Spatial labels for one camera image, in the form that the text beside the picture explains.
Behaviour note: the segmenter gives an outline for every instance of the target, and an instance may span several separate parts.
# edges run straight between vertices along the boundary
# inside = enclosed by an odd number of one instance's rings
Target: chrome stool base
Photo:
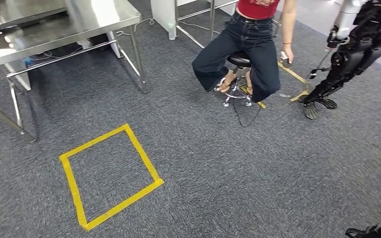
[[[236,67],[234,69],[234,73],[238,73],[238,71],[240,71],[241,69],[244,69],[243,67]],[[229,101],[231,98],[235,98],[235,99],[246,99],[247,102],[246,102],[246,106],[250,107],[252,106],[252,98],[250,95],[246,94],[245,92],[243,92],[243,90],[240,89],[240,87],[242,86],[241,84],[241,81],[242,80],[245,80],[245,76],[238,76],[236,78],[236,80],[232,83],[232,85],[230,86],[230,89],[227,93],[225,93],[225,95],[227,96],[227,99],[226,101],[223,103],[223,106],[225,107],[228,107],[230,104],[229,104]],[[214,88],[214,91],[215,92],[219,92],[220,91],[220,86],[221,84],[224,82],[225,78],[223,78],[219,84],[217,84],[217,86]]]

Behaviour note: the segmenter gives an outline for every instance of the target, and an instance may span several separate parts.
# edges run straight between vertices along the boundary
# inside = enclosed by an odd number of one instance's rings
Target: white robot part
[[[367,1],[369,0],[344,0],[334,22],[334,26],[338,27],[338,31],[335,33],[338,40],[344,40],[350,34],[357,14]]]

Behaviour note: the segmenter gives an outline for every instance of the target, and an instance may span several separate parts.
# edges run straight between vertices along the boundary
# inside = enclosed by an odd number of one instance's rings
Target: blue object
[[[30,66],[33,64],[33,60],[30,57],[24,59],[25,66]]]

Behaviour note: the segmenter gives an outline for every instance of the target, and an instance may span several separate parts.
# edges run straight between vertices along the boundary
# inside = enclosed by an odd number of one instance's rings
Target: hand
[[[283,45],[282,51],[287,55],[288,63],[293,63],[294,55],[293,51],[291,50],[291,44]]]

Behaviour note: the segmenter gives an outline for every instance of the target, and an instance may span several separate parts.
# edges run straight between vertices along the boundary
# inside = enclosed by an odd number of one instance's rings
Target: white cable
[[[154,25],[154,18],[147,18],[147,19],[144,19],[144,20],[142,20],[142,21],[140,21],[140,22],[138,22],[137,24],[135,24],[134,26],[133,26],[133,31],[134,32],[136,32],[136,27],[138,26],[138,24],[141,24],[141,23],[143,23],[143,22],[145,22],[145,21],[150,21],[150,25]],[[126,32],[124,32],[124,31],[118,31],[118,32],[116,32],[116,36],[117,37],[119,37],[119,36],[121,36],[121,35],[126,35],[126,36],[130,36],[130,34],[129,33],[126,33]]]
[[[182,21],[178,21],[178,23],[185,24],[185,25],[188,25],[188,26],[196,26],[196,27],[198,27],[198,28],[201,28],[201,29],[204,29],[204,30],[207,30],[207,31],[210,30],[210,29],[205,28],[205,27],[203,27],[203,26],[199,26],[199,25],[195,25],[195,24],[189,24],[189,23],[182,22]]]
[[[47,59],[50,59],[51,57],[52,57],[52,52],[50,52],[50,55],[46,55],[45,53],[43,53],[45,56],[47,56],[47,57],[45,57],[45,58],[40,58],[40,59],[31,59],[31,61],[41,61],[41,60],[47,60]]]
[[[82,46],[81,46],[80,48],[76,49],[75,51],[73,51],[72,53],[69,53],[69,54],[64,55],[64,56],[61,56],[61,57],[53,56],[52,52],[50,52],[50,54],[44,52],[43,54],[44,54],[45,56],[47,56],[48,58],[56,58],[56,59],[59,59],[59,58],[63,58],[63,57],[72,55],[72,54],[74,54],[75,52],[77,52],[77,51],[79,51],[79,50],[81,50],[81,49],[82,49]]]

